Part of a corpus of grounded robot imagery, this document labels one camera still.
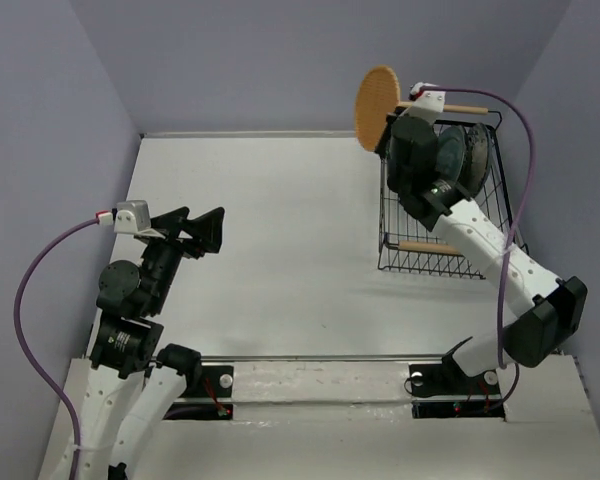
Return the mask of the teal plate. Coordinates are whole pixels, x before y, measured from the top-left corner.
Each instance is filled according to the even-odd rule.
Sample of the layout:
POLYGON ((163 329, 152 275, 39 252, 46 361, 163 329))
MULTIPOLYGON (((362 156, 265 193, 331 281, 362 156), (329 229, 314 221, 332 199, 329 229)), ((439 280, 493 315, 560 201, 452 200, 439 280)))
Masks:
POLYGON ((438 136, 436 156, 437 171, 452 181, 457 181, 464 168, 466 133, 461 126, 449 126, 438 136))

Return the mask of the blue floral plate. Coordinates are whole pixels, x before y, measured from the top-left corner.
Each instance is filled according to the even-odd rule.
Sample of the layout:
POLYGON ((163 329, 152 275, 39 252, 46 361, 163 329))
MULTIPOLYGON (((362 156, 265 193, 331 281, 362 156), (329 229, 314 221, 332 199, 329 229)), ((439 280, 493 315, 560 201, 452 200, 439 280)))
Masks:
POLYGON ((472 197, 482 190, 492 163, 491 136, 485 124, 476 123, 468 133, 469 174, 466 188, 472 197))

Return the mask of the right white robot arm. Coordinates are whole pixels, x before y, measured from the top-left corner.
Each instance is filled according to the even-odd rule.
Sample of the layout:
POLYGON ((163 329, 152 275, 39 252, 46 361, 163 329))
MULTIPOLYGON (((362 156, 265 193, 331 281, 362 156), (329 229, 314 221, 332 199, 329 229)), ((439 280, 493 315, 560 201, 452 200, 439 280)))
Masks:
POLYGON ((482 185, 492 160, 485 125, 437 133, 421 118, 390 114, 377 151, 403 209, 458 250, 498 293, 495 331, 454 346, 443 356, 436 380, 462 392, 487 370, 511 363, 534 368, 576 333, 585 284, 532 260, 514 244, 514 232, 502 232, 474 199, 472 189, 482 185))

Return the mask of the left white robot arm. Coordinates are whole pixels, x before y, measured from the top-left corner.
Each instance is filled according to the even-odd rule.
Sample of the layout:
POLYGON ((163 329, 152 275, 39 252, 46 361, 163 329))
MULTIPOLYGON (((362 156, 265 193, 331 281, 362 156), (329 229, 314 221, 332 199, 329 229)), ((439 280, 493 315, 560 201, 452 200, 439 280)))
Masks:
POLYGON ((138 262, 108 264, 98 280, 100 311, 79 433, 70 440, 54 479, 131 479, 155 427, 180 395, 201 383, 198 351, 158 346, 164 330, 154 322, 183 259, 219 253, 225 210, 197 218, 180 207, 151 216, 144 200, 120 202, 97 214, 100 225, 144 243, 138 262))

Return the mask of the orange woven coaster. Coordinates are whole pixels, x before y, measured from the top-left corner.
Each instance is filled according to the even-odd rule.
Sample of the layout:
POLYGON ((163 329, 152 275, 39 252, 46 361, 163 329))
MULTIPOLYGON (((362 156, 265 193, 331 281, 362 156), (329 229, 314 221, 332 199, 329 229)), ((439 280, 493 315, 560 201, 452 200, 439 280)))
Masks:
POLYGON ((395 72, 386 65, 369 70, 356 95, 354 130, 362 148, 373 152, 386 126, 386 115, 400 102, 400 85, 395 72))

